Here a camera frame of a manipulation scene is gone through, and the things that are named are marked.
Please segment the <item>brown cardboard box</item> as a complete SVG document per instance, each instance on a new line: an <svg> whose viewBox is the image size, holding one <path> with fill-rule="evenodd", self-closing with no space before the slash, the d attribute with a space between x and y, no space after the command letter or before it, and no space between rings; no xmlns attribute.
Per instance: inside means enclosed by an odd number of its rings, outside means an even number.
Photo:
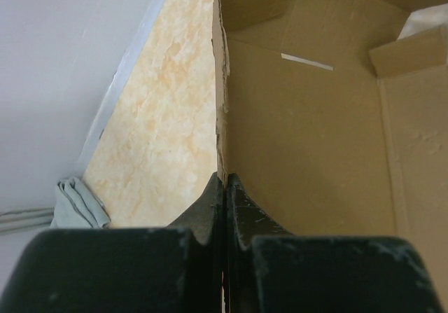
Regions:
<svg viewBox="0 0 448 313"><path fill-rule="evenodd" d="M220 0L227 171L301 233L447 238L447 0Z"/></svg>

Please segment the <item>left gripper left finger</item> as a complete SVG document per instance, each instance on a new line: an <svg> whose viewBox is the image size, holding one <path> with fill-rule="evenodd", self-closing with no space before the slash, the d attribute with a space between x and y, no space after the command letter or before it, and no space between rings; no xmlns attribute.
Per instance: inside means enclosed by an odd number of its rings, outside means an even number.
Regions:
<svg viewBox="0 0 448 313"><path fill-rule="evenodd" d="M52 229L12 274L14 312L219 312L222 183L163 228Z"/></svg>

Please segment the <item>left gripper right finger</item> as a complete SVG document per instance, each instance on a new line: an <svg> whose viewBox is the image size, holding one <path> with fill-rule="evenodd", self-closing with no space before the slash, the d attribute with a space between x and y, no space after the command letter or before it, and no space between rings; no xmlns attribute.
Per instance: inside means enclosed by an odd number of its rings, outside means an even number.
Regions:
<svg viewBox="0 0 448 313"><path fill-rule="evenodd" d="M229 175L227 312L436 312L417 250L389 236L298 236Z"/></svg>

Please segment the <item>grey folded cloth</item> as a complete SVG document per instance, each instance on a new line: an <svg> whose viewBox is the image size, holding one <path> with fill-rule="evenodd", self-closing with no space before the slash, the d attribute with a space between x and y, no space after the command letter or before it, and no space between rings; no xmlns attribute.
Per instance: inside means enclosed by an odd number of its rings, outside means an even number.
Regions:
<svg viewBox="0 0 448 313"><path fill-rule="evenodd" d="M104 204L78 178L57 182L52 229L106 229L111 219Z"/></svg>

